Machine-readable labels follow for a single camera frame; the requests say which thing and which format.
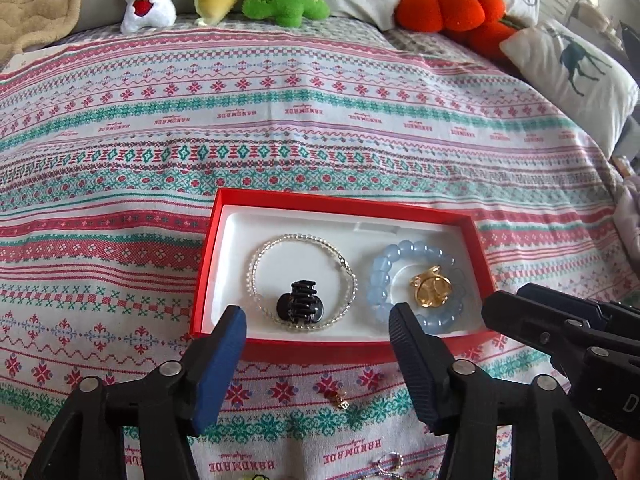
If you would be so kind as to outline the small gold earring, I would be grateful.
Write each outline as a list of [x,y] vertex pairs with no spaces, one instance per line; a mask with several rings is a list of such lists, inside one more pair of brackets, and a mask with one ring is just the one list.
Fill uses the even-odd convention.
[[323,395],[326,400],[334,406],[334,408],[337,408],[340,411],[346,411],[349,408],[347,392],[344,389],[326,390]]

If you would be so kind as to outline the gold hair clip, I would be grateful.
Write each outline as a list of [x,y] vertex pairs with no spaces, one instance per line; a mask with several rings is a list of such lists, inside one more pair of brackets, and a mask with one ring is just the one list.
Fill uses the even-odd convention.
[[440,266],[430,266],[425,272],[414,276],[410,282],[414,299],[425,309],[439,308],[452,295],[452,283]]

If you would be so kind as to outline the lavender cloth pile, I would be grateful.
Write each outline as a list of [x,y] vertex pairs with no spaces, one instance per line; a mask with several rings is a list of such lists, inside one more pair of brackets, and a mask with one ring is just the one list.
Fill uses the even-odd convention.
[[639,175],[626,156],[614,156],[612,163],[623,178],[616,191],[613,220],[629,259],[639,263]]

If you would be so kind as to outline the black hair claw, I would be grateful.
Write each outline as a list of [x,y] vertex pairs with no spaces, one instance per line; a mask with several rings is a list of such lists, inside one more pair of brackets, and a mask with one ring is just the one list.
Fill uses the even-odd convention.
[[281,321],[294,325],[317,324],[323,318],[323,302],[317,295],[314,281],[300,280],[291,284],[291,290],[277,302],[277,315]]

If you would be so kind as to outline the patterned bed cloth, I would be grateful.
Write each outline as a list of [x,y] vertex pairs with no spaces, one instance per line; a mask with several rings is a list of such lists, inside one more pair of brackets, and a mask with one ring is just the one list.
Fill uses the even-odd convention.
[[82,378],[189,344],[220,188],[460,210],[506,290],[638,304],[600,148],[538,92],[454,63],[284,32],[69,44],[1,78],[1,474]]

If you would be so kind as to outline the red jewelry box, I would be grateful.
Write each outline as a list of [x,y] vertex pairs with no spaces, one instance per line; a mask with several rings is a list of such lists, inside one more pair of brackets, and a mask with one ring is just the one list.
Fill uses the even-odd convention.
[[[410,280],[440,266],[452,295],[439,308]],[[281,321],[291,284],[314,281],[317,324]],[[190,332],[211,333],[224,309],[246,315],[244,359],[277,364],[390,362],[387,319],[408,304],[424,330],[460,354],[490,338],[480,315],[494,281],[467,214],[372,200],[222,188],[196,281]]]

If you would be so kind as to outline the orange pumpkin plush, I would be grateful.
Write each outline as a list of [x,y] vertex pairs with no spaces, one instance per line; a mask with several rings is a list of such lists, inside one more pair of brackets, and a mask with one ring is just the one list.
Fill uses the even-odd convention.
[[500,44],[516,33],[505,16],[503,0],[400,0],[395,9],[399,27],[443,34],[496,63],[506,60]]

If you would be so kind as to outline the white deer pillow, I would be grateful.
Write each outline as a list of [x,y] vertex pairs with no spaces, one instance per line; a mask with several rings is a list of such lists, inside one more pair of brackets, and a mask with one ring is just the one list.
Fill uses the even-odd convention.
[[613,155],[639,99],[639,86],[622,64],[553,18],[519,30],[500,50],[605,157]]

